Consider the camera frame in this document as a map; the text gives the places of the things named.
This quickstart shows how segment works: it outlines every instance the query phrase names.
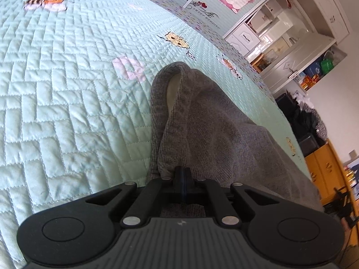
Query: quilted bedspread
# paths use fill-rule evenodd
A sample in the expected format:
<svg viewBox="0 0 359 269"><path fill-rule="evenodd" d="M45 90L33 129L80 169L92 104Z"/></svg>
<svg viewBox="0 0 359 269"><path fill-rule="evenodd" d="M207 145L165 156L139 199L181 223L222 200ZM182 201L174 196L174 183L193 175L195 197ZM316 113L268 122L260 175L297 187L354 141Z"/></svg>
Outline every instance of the quilted bedspread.
<svg viewBox="0 0 359 269"><path fill-rule="evenodd" d="M174 61L217 82L308 174L250 65L157 4L0 0L0 268L25 264L16 232L31 214L124 181L145 184L151 83Z"/></svg>

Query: yellow wooden cabinet door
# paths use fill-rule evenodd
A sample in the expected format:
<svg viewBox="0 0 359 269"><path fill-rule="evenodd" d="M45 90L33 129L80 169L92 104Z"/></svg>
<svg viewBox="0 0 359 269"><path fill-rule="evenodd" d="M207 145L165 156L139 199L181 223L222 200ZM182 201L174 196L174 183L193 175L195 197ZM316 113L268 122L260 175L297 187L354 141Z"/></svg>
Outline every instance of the yellow wooden cabinet door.
<svg viewBox="0 0 359 269"><path fill-rule="evenodd" d="M319 164L317 163L314 154L310 154L306 157L306 164L311 174L312 181L319 190L321 198L326 198L328 196L328 190L325 186L322 173L320 172Z"/></svg>
<svg viewBox="0 0 359 269"><path fill-rule="evenodd" d="M328 144L322 146L314 152L314 155L323 174L329 194L334 193L334 188L340 189L345 186L344 179L341 175L341 167L338 165L330 146Z"/></svg>

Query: person's hand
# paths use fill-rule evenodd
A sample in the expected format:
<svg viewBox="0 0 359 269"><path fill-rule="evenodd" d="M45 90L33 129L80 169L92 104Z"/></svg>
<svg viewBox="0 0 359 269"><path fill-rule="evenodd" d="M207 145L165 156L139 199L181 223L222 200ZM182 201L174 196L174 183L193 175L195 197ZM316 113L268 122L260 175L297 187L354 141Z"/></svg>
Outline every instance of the person's hand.
<svg viewBox="0 0 359 269"><path fill-rule="evenodd" d="M343 245L343 249L342 249L342 250L344 250L347 243L348 243L348 241L349 241L351 229L349 227L348 222L345 220L345 218L342 218L340 223L341 223L341 225L343 226L343 229L344 229L345 238L344 238L344 245Z"/></svg>

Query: green plastic bag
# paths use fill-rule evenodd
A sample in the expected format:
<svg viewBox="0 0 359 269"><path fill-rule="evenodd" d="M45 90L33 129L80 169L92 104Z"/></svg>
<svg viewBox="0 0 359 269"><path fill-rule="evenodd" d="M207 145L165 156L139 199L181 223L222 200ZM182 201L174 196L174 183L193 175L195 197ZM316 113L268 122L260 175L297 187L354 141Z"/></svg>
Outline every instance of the green plastic bag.
<svg viewBox="0 0 359 269"><path fill-rule="evenodd" d="M320 66L322 67L323 74L326 75L332 69L334 69L333 62L330 59L325 59L320 62Z"/></svg>

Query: wooden furniture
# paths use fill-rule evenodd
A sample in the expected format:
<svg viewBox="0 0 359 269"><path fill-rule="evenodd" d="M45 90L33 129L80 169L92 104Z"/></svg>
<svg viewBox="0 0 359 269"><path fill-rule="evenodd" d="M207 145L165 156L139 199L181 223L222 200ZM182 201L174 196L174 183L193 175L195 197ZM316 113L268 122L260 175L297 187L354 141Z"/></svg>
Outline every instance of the wooden furniture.
<svg viewBox="0 0 359 269"><path fill-rule="evenodd" d="M338 190L343 188L342 192L350 192L354 215L359 215L358 208L355 204L355 198L349 184L349 179L346 177L346 172L342 167L342 163L329 140L326 145L306 157L306 164L308 165L312 181L319 190L323 206L329 204L336 198L334 188ZM359 245L358 225L352 230L349 244Z"/></svg>

